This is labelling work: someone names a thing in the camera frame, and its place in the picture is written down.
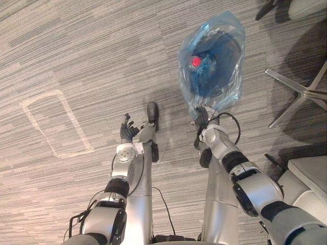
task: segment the floor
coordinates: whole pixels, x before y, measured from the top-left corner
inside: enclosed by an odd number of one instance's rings
[[[193,148],[177,51],[184,37],[226,10],[246,29],[243,92],[228,109],[241,124],[239,148],[275,179],[281,173],[264,153],[281,164],[323,154],[326,113],[312,102],[268,129],[294,93],[264,71],[308,84],[326,59],[326,12],[287,21],[281,7],[255,21],[264,2],[1,1],[0,244],[61,244],[69,218],[107,183],[122,116],[129,112],[140,124],[150,101],[160,108],[153,186],[162,190],[177,234],[198,236],[207,170]],[[230,122],[222,123],[235,139]],[[267,244],[258,221],[239,209],[239,244]],[[155,234],[172,233],[157,192],[153,225]]]

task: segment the plastic bag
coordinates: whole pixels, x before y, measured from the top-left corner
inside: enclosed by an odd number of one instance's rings
[[[220,111],[239,99],[244,42],[242,24],[228,11],[184,39],[178,53],[179,84],[192,119],[200,106]]]

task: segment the blue object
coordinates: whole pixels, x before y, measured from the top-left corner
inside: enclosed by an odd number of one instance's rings
[[[220,111],[239,99],[244,42],[243,26],[228,11],[184,39],[178,54],[179,83],[192,119],[200,106]]]

